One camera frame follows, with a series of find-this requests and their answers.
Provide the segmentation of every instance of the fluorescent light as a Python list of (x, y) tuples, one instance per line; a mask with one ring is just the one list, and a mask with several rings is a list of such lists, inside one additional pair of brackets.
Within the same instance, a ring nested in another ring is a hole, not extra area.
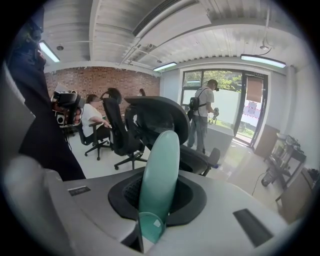
[(52, 52), (52, 50), (49, 48), (49, 46), (44, 42), (40, 42), (40, 48), (41, 50), (54, 62), (60, 62), (60, 59)]
[(165, 64), (163, 66), (156, 67), (156, 68), (153, 69), (153, 71), (160, 71), (160, 70), (163, 70), (163, 69), (175, 66), (175, 65), (177, 65), (177, 63), (171, 62), (171, 63)]
[(259, 62), (259, 63), (265, 63), (268, 65), (272, 65), (278, 68), (284, 68), (286, 66), (286, 63), (272, 59), (272, 58), (266, 58), (258, 55), (249, 55), (249, 54), (241, 54), (241, 60), (243, 61), (250, 61), (250, 62)]

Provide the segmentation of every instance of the chair base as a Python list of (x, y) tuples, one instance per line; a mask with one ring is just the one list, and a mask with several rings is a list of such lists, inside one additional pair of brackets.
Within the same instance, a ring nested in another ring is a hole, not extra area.
[(146, 159), (141, 158), (142, 155), (143, 155), (143, 152), (139, 152), (139, 153), (136, 153), (136, 154), (134, 154), (134, 153), (128, 154), (127, 155), (128, 158), (123, 160), (123, 161), (121, 161), (121, 162), (116, 163), (114, 165), (114, 169), (119, 170), (119, 166), (120, 165), (128, 163), (128, 162), (132, 162), (132, 170), (134, 170), (135, 169), (135, 161), (140, 161), (140, 162), (145, 162), (145, 163), (147, 162)]
[(85, 152), (84, 155), (87, 157), (89, 152), (94, 151), (94, 150), (98, 150), (98, 157), (96, 159), (99, 161), (100, 160), (100, 149), (101, 148), (110, 148), (110, 149), (112, 149), (112, 147), (110, 145), (104, 145), (106, 142), (108, 142), (108, 141), (106, 140), (106, 141), (103, 141), (101, 143), (98, 143), (97, 145), (94, 145), (87, 152)]

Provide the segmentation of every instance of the white t-shirt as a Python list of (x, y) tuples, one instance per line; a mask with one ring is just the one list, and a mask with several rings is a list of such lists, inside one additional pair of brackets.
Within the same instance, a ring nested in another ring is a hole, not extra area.
[[(89, 121), (89, 119), (93, 117), (98, 117), (102, 119), (102, 114), (90, 104), (84, 104), (81, 122), (82, 122), (83, 134), (86, 137), (89, 137), (91, 134), (94, 133), (94, 129), (92, 127), (89, 127), (89, 125), (95, 123), (95, 122)], [(96, 128), (98, 129), (102, 125), (103, 123), (97, 125)]]
[[(214, 92), (209, 87), (204, 86), (204, 87), (198, 89), (194, 96), (198, 97), (199, 95), (200, 95), (200, 97), (199, 97), (199, 105), (205, 104), (207, 102), (210, 102), (210, 103), (214, 103), (215, 102)], [(194, 111), (193, 114), (195, 116), (199, 116), (198, 113), (200, 114), (200, 117), (207, 118), (208, 117), (207, 106), (206, 105), (200, 106), (197, 111)]]

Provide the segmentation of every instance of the air conditioner vent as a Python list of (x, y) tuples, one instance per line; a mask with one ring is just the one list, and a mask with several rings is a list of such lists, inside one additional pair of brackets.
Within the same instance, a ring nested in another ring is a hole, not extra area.
[(177, 2), (180, 2), (181, 0), (165, 0), (162, 3), (160, 3), (156, 8), (154, 8), (141, 22), (140, 24), (135, 28), (135, 30), (132, 32), (134, 36), (136, 37), (139, 32), (150, 22), (152, 21), (156, 16), (158, 16), (160, 13), (162, 13), (164, 10), (168, 9), (172, 5), (176, 4)]

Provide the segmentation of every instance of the window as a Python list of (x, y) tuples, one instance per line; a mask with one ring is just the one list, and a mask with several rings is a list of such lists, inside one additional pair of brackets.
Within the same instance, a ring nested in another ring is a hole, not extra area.
[[(219, 91), (214, 92), (214, 103), (212, 108), (219, 108), (219, 115), (213, 123), (219, 126), (234, 128), (237, 120), (241, 90), (242, 72), (224, 69), (186, 71), (182, 86), (181, 105), (188, 111), (190, 98), (194, 97), (196, 91), (210, 79), (218, 82)], [(209, 113), (209, 121), (212, 121), (213, 113)]]

